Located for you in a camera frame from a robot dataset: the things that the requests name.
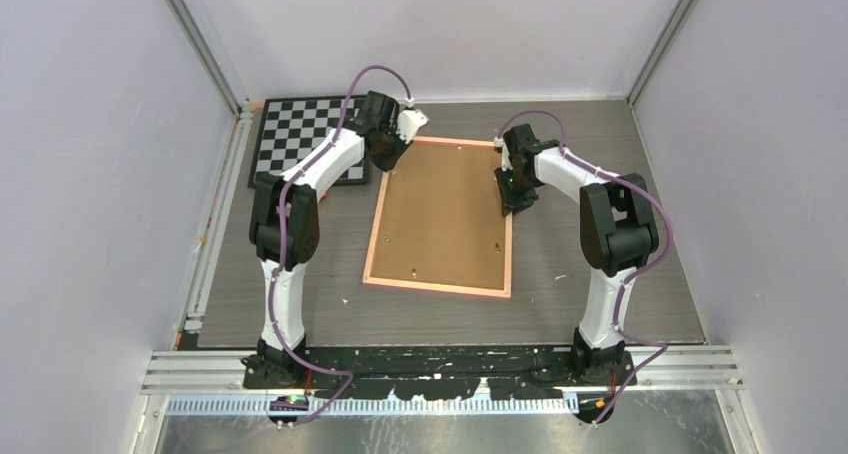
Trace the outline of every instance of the wooden frame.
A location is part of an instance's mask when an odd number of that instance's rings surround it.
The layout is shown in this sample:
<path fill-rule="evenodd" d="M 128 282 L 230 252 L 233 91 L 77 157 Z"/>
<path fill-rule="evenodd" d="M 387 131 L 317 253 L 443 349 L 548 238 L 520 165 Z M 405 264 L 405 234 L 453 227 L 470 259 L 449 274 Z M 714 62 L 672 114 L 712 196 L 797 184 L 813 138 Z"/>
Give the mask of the wooden frame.
<path fill-rule="evenodd" d="M 416 137 L 416 143 L 430 143 L 430 144 L 438 144 L 438 145 L 450 145 L 450 146 L 458 146 L 458 147 L 471 147 L 471 148 L 486 148 L 492 149 L 491 141 L 472 141 L 466 139 L 447 139 L 447 138 L 438 138 L 438 137 Z M 372 269 L 374 267 L 374 257 L 375 250 L 377 247 L 377 241 L 379 237 L 379 229 L 380 229 L 380 221 L 382 219 L 383 214 L 383 206 L 386 200 L 386 190 L 389 184 L 389 178 L 391 176 L 388 172 L 383 173 L 382 180 L 380 182 L 380 194 L 377 198 L 377 210 L 374 214 L 374 223 L 371 226 L 371 238 L 368 242 L 368 253 L 365 257 L 365 272 L 362 277 L 362 282 L 364 284 L 376 285 L 376 286 L 387 286 L 387 287 L 398 287 L 404 289 L 415 289 L 415 290 L 426 290 L 426 291 L 438 291 L 438 292 L 450 292 L 456 294 L 467 294 L 473 296 L 486 296 L 486 297 L 498 297 L 509 299 L 512 296 L 512 214 L 509 214 L 505 218 L 505 235 L 504 235 L 504 246 L 503 246 L 503 254 L 504 254 L 504 280 L 503 286 L 504 288 L 501 290 L 498 289 L 483 289 L 477 287 L 467 287 L 467 286 L 457 286 L 457 285 L 447 285 L 447 284 L 433 284 L 426 282 L 415 282 L 415 281 L 407 281 L 407 280 L 399 280 L 399 279 L 385 279 L 379 277 L 371 276 Z"/>

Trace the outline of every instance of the gray wooden tabletop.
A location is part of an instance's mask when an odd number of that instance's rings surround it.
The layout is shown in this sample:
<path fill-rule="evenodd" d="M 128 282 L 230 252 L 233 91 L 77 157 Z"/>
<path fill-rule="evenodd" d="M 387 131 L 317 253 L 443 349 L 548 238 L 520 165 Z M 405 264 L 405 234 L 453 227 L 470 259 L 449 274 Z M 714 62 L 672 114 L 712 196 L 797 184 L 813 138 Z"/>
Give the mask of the gray wooden tabletop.
<path fill-rule="evenodd" d="M 645 152 L 623 101 L 421 104 L 430 123 L 419 134 L 491 139 L 513 114 L 547 109 L 568 126 L 568 145 L 604 169 L 637 172 L 656 193 Z M 531 115 L 542 139 L 556 124 Z M 252 129 L 227 221 L 199 345 L 255 345 L 264 320 L 264 283 L 247 238 L 253 190 L 247 175 Z M 310 345 L 567 343 L 583 316 L 589 266 L 579 244 L 577 204 L 551 187 L 514 222 L 512 299 L 463 297 L 365 286 L 362 270 L 381 172 L 363 186 L 338 186 L 319 205 L 321 242 L 309 263 L 303 322 Z M 664 239 L 664 226 L 658 219 Z M 703 332 L 677 253 L 637 280 L 626 329 L 669 342 L 702 342 Z"/>

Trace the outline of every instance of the brown board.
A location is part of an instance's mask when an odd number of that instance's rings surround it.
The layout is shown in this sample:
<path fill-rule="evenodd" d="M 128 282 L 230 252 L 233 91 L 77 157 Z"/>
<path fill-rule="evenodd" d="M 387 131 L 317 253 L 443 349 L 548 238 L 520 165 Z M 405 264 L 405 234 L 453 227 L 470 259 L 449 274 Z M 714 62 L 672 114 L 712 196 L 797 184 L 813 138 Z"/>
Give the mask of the brown board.
<path fill-rule="evenodd" d="M 491 142 L 418 137 L 383 173 L 363 282 L 509 298 L 512 215 Z"/>

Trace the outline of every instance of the chessboard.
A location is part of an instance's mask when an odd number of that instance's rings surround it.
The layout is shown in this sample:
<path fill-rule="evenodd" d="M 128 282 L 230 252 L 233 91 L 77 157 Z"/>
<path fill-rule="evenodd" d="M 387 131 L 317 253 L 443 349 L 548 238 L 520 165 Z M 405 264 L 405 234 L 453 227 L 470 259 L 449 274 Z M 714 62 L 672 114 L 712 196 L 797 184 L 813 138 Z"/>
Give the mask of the chessboard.
<path fill-rule="evenodd" d="M 356 114 L 365 96 L 354 96 L 348 115 Z M 268 99 L 259 122 L 248 187 L 259 172 L 280 174 L 302 161 L 336 126 L 344 96 L 299 99 Z M 368 162 L 363 158 L 336 181 L 336 185 L 368 182 Z"/>

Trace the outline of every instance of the gray wall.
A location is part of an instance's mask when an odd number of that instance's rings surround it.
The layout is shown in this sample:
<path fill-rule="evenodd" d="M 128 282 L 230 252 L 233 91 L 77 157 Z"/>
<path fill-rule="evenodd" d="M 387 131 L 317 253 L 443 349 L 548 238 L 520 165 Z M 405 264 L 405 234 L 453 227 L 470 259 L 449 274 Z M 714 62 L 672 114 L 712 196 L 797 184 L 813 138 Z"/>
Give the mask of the gray wall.
<path fill-rule="evenodd" d="M 419 99 L 543 99 L 624 97 L 677 0 L 188 1 L 253 99 L 342 94 L 374 63 Z"/>
<path fill-rule="evenodd" d="M 232 116 L 163 0 L 0 19 L 0 452 L 126 452 Z"/>
<path fill-rule="evenodd" d="M 773 452 L 846 452 L 848 0 L 700 0 L 637 105 Z"/>

